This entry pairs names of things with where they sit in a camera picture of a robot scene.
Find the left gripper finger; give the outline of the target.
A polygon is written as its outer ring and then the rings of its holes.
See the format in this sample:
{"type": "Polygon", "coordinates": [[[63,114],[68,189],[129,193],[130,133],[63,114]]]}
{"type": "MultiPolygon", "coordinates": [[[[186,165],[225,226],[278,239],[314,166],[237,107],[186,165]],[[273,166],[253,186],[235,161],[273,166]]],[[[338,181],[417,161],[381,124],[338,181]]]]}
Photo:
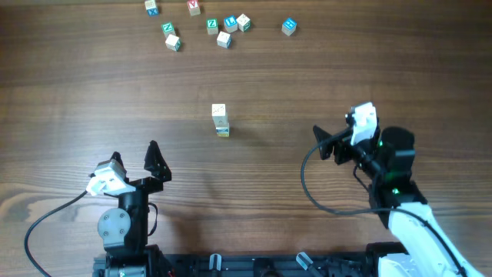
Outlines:
{"type": "Polygon", "coordinates": [[[126,179],[127,171],[124,167],[124,163],[121,159],[121,154],[119,152],[113,152],[111,160],[114,160],[113,169],[122,178],[126,179]]]}
{"type": "Polygon", "coordinates": [[[154,140],[149,142],[144,170],[161,181],[171,181],[171,170],[162,156],[158,143],[154,140]]]}

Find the white block blue base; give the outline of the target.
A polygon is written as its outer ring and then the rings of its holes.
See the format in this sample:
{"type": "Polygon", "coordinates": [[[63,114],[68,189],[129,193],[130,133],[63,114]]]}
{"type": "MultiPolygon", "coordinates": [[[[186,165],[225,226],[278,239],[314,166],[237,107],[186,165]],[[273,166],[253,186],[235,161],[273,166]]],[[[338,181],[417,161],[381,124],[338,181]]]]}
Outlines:
{"type": "Polygon", "coordinates": [[[225,128],[216,128],[216,133],[219,134],[228,134],[230,132],[229,127],[225,128]]]}

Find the white patterned block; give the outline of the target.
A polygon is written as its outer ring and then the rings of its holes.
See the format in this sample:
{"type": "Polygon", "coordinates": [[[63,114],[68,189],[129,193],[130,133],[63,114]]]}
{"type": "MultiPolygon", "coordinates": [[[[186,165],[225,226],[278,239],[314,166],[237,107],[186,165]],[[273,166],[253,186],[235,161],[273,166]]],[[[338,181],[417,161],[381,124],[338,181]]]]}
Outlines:
{"type": "Polygon", "coordinates": [[[226,115],[213,116],[212,119],[216,128],[227,128],[229,126],[226,115]]]}

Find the cream tower block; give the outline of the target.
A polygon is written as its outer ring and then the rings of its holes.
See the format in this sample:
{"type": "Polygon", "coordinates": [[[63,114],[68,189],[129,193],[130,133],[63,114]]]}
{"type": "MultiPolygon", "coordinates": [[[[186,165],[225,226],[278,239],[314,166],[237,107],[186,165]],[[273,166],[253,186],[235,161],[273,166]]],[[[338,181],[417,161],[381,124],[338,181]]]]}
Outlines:
{"type": "Polygon", "coordinates": [[[212,104],[211,114],[213,117],[225,117],[227,115],[227,109],[225,104],[212,104]]]}

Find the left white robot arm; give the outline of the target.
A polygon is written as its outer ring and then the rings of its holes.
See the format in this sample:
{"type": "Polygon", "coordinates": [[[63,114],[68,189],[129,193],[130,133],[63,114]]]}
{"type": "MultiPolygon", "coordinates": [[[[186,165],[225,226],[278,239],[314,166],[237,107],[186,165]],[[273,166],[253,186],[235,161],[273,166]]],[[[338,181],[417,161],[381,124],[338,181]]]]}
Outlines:
{"type": "Polygon", "coordinates": [[[171,170],[158,143],[149,142],[144,170],[150,176],[131,181],[121,155],[114,152],[108,161],[97,165],[86,191],[91,195],[108,195],[118,200],[118,206],[104,212],[98,220],[98,234],[105,256],[94,259],[93,276],[174,276],[173,265],[157,245],[149,245],[148,237],[157,226],[148,227],[150,194],[161,192],[171,181],[171,170]]]}

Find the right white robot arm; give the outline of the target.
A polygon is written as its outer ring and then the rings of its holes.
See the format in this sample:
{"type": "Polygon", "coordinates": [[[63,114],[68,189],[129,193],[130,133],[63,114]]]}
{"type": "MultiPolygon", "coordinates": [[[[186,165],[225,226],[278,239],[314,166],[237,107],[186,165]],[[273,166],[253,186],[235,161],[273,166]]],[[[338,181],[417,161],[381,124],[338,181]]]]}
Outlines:
{"type": "Polygon", "coordinates": [[[370,206],[351,215],[374,213],[397,238],[367,247],[367,270],[373,276],[479,276],[437,223],[428,200],[412,180],[414,134],[404,128],[376,128],[367,138],[350,126],[336,135],[313,127],[321,159],[341,165],[352,161],[371,184],[370,206]]]}

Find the plain block green side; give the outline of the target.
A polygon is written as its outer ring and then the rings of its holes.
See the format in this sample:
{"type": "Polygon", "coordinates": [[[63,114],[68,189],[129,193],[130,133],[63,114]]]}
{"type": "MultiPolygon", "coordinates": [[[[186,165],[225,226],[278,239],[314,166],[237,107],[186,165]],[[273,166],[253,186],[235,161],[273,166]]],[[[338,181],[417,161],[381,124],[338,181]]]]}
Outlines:
{"type": "Polygon", "coordinates": [[[169,34],[165,40],[166,47],[172,51],[178,52],[181,47],[181,40],[178,36],[169,34]]]}

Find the blue top block right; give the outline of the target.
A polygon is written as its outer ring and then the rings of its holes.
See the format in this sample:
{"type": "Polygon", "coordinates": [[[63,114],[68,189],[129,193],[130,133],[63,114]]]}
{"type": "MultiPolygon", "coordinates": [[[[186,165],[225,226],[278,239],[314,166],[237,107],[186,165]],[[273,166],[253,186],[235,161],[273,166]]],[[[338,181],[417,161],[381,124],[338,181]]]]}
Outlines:
{"type": "Polygon", "coordinates": [[[296,28],[297,22],[292,18],[287,18],[281,26],[282,32],[287,36],[291,36],[295,32],[296,28]]]}

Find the green Z block left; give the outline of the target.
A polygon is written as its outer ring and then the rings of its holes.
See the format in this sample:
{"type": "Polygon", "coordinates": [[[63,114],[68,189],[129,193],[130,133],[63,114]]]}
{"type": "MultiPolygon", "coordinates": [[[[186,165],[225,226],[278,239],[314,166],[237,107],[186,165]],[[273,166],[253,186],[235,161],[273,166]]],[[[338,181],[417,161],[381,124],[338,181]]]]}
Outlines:
{"type": "Polygon", "coordinates": [[[169,35],[176,36],[175,27],[172,22],[166,22],[162,24],[161,29],[165,35],[165,38],[167,38],[169,35]]]}

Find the green z block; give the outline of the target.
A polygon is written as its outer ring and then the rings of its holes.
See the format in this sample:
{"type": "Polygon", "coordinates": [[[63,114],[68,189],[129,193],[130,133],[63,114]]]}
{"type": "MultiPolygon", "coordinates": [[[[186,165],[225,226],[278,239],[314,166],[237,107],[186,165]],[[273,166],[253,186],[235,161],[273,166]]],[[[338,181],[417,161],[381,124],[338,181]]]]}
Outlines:
{"type": "Polygon", "coordinates": [[[207,33],[209,35],[218,34],[218,20],[216,18],[208,18],[206,20],[207,33]]]}
{"type": "Polygon", "coordinates": [[[165,35],[165,38],[167,38],[169,35],[176,36],[175,27],[172,22],[166,22],[162,24],[161,29],[165,35]]]}

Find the white block blue side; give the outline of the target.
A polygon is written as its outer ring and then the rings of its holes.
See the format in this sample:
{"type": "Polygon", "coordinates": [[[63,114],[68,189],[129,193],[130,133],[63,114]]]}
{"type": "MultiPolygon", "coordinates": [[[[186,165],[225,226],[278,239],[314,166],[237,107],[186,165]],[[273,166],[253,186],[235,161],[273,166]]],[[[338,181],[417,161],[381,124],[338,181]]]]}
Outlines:
{"type": "Polygon", "coordinates": [[[231,44],[231,35],[227,32],[219,32],[217,37],[217,44],[222,48],[229,48],[231,44]]]}

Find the white block green side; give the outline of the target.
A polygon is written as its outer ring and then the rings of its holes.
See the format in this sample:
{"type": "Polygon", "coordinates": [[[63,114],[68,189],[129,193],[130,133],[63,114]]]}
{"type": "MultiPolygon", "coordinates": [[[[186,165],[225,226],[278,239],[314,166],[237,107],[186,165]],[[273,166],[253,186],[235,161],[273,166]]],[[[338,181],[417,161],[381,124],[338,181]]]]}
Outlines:
{"type": "Polygon", "coordinates": [[[251,20],[249,17],[246,16],[246,14],[241,14],[240,16],[237,17],[237,23],[238,23],[238,28],[242,32],[246,32],[249,30],[251,27],[251,20]]]}

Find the green Z block middle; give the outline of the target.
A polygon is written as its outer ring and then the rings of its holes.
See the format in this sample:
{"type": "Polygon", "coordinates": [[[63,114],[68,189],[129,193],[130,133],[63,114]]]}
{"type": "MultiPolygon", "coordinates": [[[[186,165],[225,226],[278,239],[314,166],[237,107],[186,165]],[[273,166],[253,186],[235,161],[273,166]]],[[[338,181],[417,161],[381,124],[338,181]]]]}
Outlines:
{"type": "Polygon", "coordinates": [[[208,18],[206,20],[207,33],[209,35],[218,34],[218,20],[216,18],[208,18]]]}

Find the blue L block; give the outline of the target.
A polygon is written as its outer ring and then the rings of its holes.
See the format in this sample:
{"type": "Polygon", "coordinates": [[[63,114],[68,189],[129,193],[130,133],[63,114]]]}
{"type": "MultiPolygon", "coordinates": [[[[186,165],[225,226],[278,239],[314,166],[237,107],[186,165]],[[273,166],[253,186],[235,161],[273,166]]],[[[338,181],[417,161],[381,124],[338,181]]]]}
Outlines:
{"type": "Polygon", "coordinates": [[[238,30],[238,22],[234,15],[224,19],[224,27],[228,33],[236,32],[238,30]]]}

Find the block with blue X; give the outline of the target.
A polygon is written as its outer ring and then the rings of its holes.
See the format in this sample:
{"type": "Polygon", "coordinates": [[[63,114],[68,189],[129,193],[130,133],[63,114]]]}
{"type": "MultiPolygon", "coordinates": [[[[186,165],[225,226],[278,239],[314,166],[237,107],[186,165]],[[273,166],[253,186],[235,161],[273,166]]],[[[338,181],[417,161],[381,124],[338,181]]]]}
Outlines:
{"type": "Polygon", "coordinates": [[[146,12],[150,17],[159,14],[157,2],[155,0],[145,0],[144,4],[145,4],[146,12]]]}

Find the block with red V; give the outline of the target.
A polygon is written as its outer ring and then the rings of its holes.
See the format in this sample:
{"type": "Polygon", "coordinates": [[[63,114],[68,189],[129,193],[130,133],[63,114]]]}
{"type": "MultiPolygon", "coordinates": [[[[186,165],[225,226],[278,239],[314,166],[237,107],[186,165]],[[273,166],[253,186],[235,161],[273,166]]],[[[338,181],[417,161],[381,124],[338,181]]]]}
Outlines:
{"type": "Polygon", "coordinates": [[[187,0],[187,7],[190,16],[196,16],[201,14],[201,8],[198,0],[187,0]]]}

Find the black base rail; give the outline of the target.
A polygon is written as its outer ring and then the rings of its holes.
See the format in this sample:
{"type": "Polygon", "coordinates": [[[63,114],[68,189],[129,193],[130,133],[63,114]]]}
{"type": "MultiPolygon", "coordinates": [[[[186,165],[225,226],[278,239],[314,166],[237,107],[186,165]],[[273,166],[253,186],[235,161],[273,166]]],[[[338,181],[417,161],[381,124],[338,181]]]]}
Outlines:
{"type": "Polygon", "coordinates": [[[165,255],[153,245],[144,255],[96,258],[94,277],[278,277],[420,276],[417,263],[399,242],[367,245],[363,252],[314,255],[165,255]]]}

